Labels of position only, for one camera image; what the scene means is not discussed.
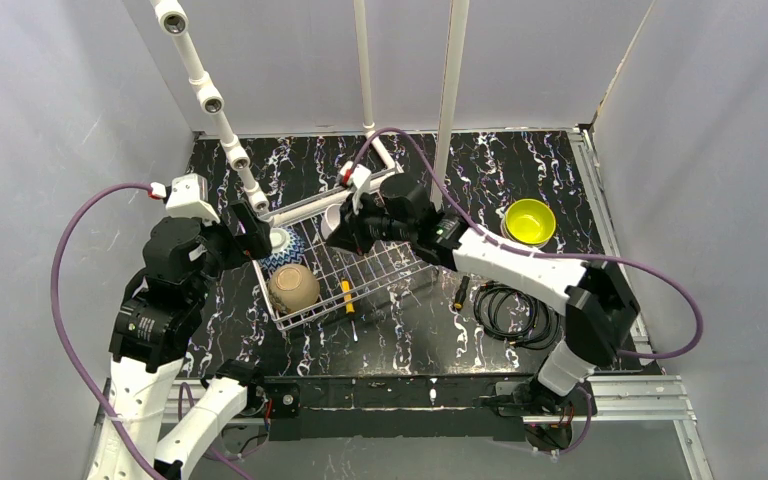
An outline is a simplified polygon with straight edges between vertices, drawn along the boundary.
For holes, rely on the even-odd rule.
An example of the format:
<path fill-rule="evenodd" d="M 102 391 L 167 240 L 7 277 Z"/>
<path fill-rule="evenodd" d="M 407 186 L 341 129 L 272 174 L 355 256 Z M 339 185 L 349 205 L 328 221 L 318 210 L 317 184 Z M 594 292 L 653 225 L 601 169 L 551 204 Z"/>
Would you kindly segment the red patterned blue bowl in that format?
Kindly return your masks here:
<path fill-rule="evenodd" d="M 272 274 L 287 264 L 301 264 L 304 258 L 305 243 L 292 229 L 272 228 L 269 234 L 271 253 L 259 261 L 262 268 Z"/>

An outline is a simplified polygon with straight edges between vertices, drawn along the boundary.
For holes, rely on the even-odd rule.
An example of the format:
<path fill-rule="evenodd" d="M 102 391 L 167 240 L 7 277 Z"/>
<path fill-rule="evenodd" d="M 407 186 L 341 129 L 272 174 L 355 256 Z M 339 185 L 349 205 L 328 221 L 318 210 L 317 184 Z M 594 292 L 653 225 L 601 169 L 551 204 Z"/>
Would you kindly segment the white bowl brown rim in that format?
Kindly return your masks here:
<path fill-rule="evenodd" d="M 296 313 L 317 303 L 320 285 L 313 272 L 301 264 L 279 267 L 268 282 L 268 294 L 281 315 Z"/>

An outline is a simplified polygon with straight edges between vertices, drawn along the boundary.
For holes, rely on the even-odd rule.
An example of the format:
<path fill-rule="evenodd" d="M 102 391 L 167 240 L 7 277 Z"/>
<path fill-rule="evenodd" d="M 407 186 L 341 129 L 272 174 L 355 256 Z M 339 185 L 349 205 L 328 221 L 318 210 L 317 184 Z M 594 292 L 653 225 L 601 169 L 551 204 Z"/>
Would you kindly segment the yellow green bowl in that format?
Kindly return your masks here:
<path fill-rule="evenodd" d="M 505 211 L 503 227 L 510 239 L 525 245 L 542 247 L 553 238 L 557 221 L 545 203 L 536 199 L 520 199 Z"/>

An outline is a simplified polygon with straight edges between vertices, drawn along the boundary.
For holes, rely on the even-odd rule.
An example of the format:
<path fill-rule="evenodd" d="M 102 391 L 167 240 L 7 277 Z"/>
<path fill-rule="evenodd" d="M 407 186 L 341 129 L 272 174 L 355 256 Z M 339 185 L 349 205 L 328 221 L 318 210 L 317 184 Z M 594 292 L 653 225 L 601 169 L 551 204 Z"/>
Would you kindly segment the grey white bowl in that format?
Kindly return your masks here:
<path fill-rule="evenodd" d="M 320 221 L 320 234 L 324 242 L 335 238 L 342 232 L 341 206 L 334 204 L 328 206 Z"/>

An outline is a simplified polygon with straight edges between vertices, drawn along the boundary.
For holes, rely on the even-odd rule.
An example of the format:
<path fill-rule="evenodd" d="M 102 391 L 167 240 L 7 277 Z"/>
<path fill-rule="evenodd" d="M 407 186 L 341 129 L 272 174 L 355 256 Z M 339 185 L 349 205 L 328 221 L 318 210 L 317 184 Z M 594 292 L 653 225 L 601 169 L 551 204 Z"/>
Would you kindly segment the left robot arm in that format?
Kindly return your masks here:
<path fill-rule="evenodd" d="M 123 426 L 162 478 L 186 479 L 234 416 L 247 406 L 267 405 L 260 369 L 228 360 L 173 430 L 159 436 L 168 394 L 211 288 L 224 271 L 271 251 L 269 224 L 245 201 L 231 210 L 235 227 L 165 217 L 152 229 L 142 252 L 145 266 L 131 283 L 137 291 L 123 300 L 115 320 L 108 398 L 116 413 L 103 423 L 89 478 L 146 478 L 116 430 Z"/>

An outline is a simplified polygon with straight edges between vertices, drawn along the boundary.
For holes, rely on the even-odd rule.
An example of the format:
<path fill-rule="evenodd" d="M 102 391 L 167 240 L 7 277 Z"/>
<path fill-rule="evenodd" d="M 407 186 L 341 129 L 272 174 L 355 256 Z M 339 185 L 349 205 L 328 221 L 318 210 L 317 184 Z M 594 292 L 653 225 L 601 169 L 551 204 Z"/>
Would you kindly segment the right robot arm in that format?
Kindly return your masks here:
<path fill-rule="evenodd" d="M 559 314 L 564 337 L 532 381 L 555 397 L 611 365 L 640 313 L 616 263 L 544 259 L 538 250 L 479 232 L 460 214 L 436 207 L 408 174 L 386 178 L 376 195 L 355 192 L 327 208 L 321 232 L 327 246 L 358 255 L 378 241 L 405 242 L 428 264 L 497 281 Z"/>

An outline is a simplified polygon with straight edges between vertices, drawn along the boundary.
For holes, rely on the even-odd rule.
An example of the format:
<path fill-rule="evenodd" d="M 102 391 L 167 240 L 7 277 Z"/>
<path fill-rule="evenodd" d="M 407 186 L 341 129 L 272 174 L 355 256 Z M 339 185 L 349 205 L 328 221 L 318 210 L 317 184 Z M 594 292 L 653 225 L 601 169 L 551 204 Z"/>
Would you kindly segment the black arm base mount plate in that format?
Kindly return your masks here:
<path fill-rule="evenodd" d="M 571 438 L 597 413 L 589 384 L 551 410 L 532 404 L 528 374 L 267 376 L 273 441 L 330 438 L 488 437 L 523 441 L 536 427 Z"/>

